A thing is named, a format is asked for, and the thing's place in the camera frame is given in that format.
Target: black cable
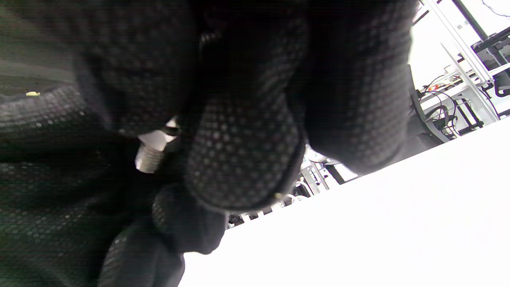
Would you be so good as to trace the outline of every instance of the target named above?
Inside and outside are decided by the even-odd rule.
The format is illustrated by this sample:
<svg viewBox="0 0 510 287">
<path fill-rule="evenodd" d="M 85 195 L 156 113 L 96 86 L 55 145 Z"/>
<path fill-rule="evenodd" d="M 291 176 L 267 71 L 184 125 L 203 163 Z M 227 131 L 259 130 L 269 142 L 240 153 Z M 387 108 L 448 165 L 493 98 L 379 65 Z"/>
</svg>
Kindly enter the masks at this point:
<svg viewBox="0 0 510 287">
<path fill-rule="evenodd" d="M 453 103 L 453 116 L 455 117 L 455 113 L 457 112 L 457 105 L 458 105 L 458 104 L 457 104 L 457 103 L 453 100 L 453 98 L 452 98 L 449 94 L 447 94 L 447 93 L 445 93 L 445 92 L 440 92 L 440 91 L 425 91 L 425 92 L 430 92 L 430 93 L 438 92 L 438 93 L 442 93 L 442 94 L 444 94 L 445 96 L 449 97 L 449 98 L 450 98 L 450 100 L 451 100 L 451 101 L 452 101 L 452 103 Z M 441 103 L 441 98 L 440 98 L 438 95 L 435 95 L 435 96 L 437 96 L 437 97 L 438 97 L 439 102 Z"/>
<path fill-rule="evenodd" d="M 486 7 L 487 7 L 490 11 L 492 11 L 492 13 L 494 13 L 494 14 L 496 14 L 496 15 L 498 15 L 498 16 L 502 16 L 502 17 L 510 17 L 510 16 L 508 16 L 508 15 L 499 14 L 498 12 L 496 12 L 496 11 L 494 10 L 494 8 L 492 8 L 491 6 L 487 5 L 487 4 L 485 3 L 485 1 L 484 1 L 484 0 L 481 0 L 481 2 L 482 2 L 482 4 L 484 4 L 484 5 L 485 5 L 485 6 L 486 6 Z"/>
<path fill-rule="evenodd" d="M 456 133 L 458 133 L 458 132 L 457 132 L 457 130 L 455 129 L 455 127 L 453 126 L 453 119 L 456 117 L 455 113 L 457 112 L 457 105 L 458 105 L 458 104 L 457 104 L 457 102 L 456 102 L 456 101 L 454 101 L 454 100 L 453 100 L 453 98 L 452 98 L 449 94 L 447 94 L 447 93 L 445 93 L 445 92 L 440 92 L 440 91 L 425 91 L 425 92 L 433 93 L 436 97 L 438 97 L 438 99 L 439 99 L 439 103 L 440 103 L 441 105 L 442 105 L 441 98 L 440 98 L 437 94 L 435 94 L 435 93 L 442 93 L 442 94 L 444 94 L 445 96 L 447 96 L 447 97 L 449 97 L 449 98 L 450 98 L 450 100 L 451 100 L 451 101 L 452 101 L 452 103 L 453 103 L 452 129 L 453 129 Z"/>
<path fill-rule="evenodd" d="M 489 101 L 489 103 L 491 104 L 492 108 L 494 109 L 494 112 L 496 113 L 496 116 L 498 117 L 498 119 L 501 119 L 501 117 L 499 116 L 498 114 L 498 110 L 496 109 L 496 106 L 494 106 L 494 103 L 492 102 L 491 100 L 491 96 L 489 95 L 489 93 L 487 91 L 484 91 L 483 89 L 480 90 L 480 88 L 478 88 L 478 90 L 483 94 L 485 95 L 487 101 Z"/>
<path fill-rule="evenodd" d="M 432 80 L 432 82 L 430 82 L 430 84 L 426 85 L 426 86 L 425 86 L 425 92 L 428 90 L 428 88 L 430 87 L 430 85 L 431 85 L 431 84 L 432 84 L 435 80 L 439 79 L 439 78 L 440 78 L 440 77 L 442 77 L 442 76 L 444 76 L 444 75 L 440 75 L 439 77 L 437 77 L 437 78 L 433 79 L 433 80 Z"/>
</svg>

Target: black glove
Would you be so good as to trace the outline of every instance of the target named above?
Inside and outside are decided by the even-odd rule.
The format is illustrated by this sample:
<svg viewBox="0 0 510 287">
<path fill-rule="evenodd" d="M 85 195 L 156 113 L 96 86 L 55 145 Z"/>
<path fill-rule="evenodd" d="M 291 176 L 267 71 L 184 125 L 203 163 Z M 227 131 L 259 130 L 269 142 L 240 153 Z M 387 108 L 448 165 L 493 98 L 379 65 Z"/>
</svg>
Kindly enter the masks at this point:
<svg viewBox="0 0 510 287">
<path fill-rule="evenodd" d="M 225 211 L 271 204 L 308 140 L 358 174 L 403 140 L 414 0 L 27 0 L 76 85 L 0 107 L 0 284 L 175 286 Z M 137 135 L 181 147 L 138 172 Z"/>
</svg>

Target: metal screw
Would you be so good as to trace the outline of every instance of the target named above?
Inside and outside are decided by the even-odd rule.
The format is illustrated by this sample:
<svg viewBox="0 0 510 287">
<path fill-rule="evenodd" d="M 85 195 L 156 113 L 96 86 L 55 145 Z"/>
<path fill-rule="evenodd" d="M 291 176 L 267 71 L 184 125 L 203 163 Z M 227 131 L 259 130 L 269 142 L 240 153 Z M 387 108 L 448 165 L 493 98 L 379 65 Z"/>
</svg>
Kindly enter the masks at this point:
<svg viewBox="0 0 510 287">
<path fill-rule="evenodd" d="M 167 124 L 165 131 L 177 130 L 179 126 L 176 117 L 172 118 Z M 141 141 L 140 148 L 135 158 L 135 166 L 139 171 L 146 174 L 153 174 L 158 170 L 161 162 L 165 158 L 165 147 L 169 142 L 177 138 L 177 132 L 172 135 L 163 130 L 155 130 L 150 133 L 139 135 Z"/>
</svg>

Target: white table surface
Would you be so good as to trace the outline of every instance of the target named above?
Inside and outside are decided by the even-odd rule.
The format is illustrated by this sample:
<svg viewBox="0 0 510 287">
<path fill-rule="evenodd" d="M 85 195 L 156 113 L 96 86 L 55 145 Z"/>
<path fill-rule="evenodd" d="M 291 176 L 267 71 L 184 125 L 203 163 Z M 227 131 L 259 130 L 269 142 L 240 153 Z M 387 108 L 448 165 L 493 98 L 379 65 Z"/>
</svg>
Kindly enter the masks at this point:
<svg viewBox="0 0 510 287">
<path fill-rule="evenodd" d="M 509 132 L 504 119 L 227 230 L 185 255 L 180 287 L 510 286 Z"/>
</svg>

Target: small yellow object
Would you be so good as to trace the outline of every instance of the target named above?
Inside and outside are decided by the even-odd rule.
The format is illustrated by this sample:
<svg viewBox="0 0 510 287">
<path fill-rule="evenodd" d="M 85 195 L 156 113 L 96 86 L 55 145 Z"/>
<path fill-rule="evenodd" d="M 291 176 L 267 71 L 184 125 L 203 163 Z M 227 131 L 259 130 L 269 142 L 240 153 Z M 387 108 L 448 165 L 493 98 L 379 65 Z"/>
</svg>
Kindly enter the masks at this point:
<svg viewBox="0 0 510 287">
<path fill-rule="evenodd" d="M 41 93 L 39 93 L 39 92 L 28 92 L 26 95 L 27 95 L 27 97 L 37 97 L 37 96 L 41 95 Z"/>
</svg>

